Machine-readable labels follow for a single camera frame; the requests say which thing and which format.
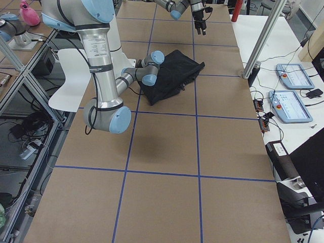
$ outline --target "light blue joint cap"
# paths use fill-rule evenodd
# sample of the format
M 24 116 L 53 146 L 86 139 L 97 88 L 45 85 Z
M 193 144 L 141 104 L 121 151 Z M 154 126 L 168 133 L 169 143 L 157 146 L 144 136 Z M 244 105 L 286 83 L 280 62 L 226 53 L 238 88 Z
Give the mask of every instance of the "light blue joint cap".
M 75 28 L 73 26 L 63 23 L 59 20 L 56 20 L 44 13 L 42 13 L 42 17 L 43 17 L 44 24 L 51 28 L 58 29 L 58 30 L 64 30 L 64 31 L 68 31 L 68 32 L 76 32 Z
M 17 15 L 15 15 L 15 14 L 2 14 L 1 16 L 0 16 L 0 18 L 2 18 L 2 19 L 4 19 L 4 20 L 18 20 L 18 17 L 17 17 Z
M 111 133 L 117 133 L 117 134 L 123 133 L 130 125 L 131 119 L 132 119 L 132 113 L 127 106 L 123 106 L 122 108 L 119 108 L 113 115 L 113 118 L 111 119 L 109 125 L 109 131 Z
M 3 31 L 0 31 L 0 35 L 5 40 L 5 42 L 8 42 L 8 41 L 11 40 L 11 36 L 8 35 L 7 33 L 3 32 Z
M 156 64 L 162 64 L 164 62 L 164 54 L 161 51 L 152 52 L 151 58 Z
M 86 10 L 96 20 L 102 23 L 109 23 L 113 19 L 115 9 L 113 7 L 113 1 L 107 0 L 81 0 Z
M 157 77 L 154 74 L 145 75 L 142 78 L 142 83 L 145 84 L 146 86 L 153 86 L 156 82 L 156 78 Z
M 174 20 L 178 20 L 181 17 L 181 13 L 176 10 L 172 10 L 170 15 Z

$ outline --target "black bag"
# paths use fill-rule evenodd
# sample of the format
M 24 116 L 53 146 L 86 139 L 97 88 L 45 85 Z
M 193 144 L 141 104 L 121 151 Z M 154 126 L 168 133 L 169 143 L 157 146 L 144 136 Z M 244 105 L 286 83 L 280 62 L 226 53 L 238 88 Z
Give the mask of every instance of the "black bag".
M 151 105 L 180 93 L 185 85 L 194 81 L 205 64 L 196 63 L 179 50 L 165 56 L 160 65 L 154 86 L 146 86 L 138 82 Z

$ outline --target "label sticker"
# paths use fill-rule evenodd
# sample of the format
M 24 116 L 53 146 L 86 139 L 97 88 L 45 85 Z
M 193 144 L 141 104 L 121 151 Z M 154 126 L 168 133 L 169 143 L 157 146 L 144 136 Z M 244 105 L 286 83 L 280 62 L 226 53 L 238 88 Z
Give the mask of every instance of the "label sticker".
M 105 38 L 84 39 L 83 43 L 85 45 L 85 51 L 88 58 L 109 56 Z
M 273 147 L 275 149 L 275 151 L 277 152 L 277 154 L 279 156 L 284 156 L 284 155 L 287 155 L 286 151 L 284 150 L 284 148 L 282 147 L 282 144 L 281 143 L 274 143 L 273 144 Z

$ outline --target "red pole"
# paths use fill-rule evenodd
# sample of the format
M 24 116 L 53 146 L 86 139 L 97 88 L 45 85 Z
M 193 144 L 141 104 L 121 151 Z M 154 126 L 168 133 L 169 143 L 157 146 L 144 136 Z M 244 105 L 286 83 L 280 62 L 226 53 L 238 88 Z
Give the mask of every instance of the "red pole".
M 232 16 L 232 22 L 236 22 L 239 12 L 241 11 L 242 5 L 243 5 L 243 1 L 244 0 L 237 0 L 236 4 L 235 4 L 235 9 L 234 9 L 234 13 Z

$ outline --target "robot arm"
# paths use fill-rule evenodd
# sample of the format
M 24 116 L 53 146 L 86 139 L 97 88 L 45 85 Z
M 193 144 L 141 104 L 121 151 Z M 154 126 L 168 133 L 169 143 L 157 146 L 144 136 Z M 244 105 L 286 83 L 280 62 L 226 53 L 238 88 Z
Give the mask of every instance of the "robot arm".
M 175 3 L 173 0 L 150 0 L 165 8 L 171 13 L 171 17 L 178 20 L 184 11 L 190 5 L 191 13 L 194 19 L 194 27 L 198 34 L 206 35 L 206 21 L 204 20 L 204 11 L 211 13 L 213 8 L 206 7 L 205 0 L 180 0 Z
M 25 46 L 31 42 L 28 32 L 14 14 L 0 15 L 0 35 L 6 41 L 14 37 L 17 45 Z
M 119 95 L 135 80 L 154 85 L 164 55 L 153 52 L 145 58 L 148 65 L 127 68 L 115 79 L 107 37 L 109 23 L 114 19 L 112 1 L 43 0 L 42 6 L 44 23 L 55 29 L 77 32 L 85 49 L 97 90 L 97 97 L 84 108 L 85 123 L 93 129 L 124 132 L 130 124 L 131 111 Z

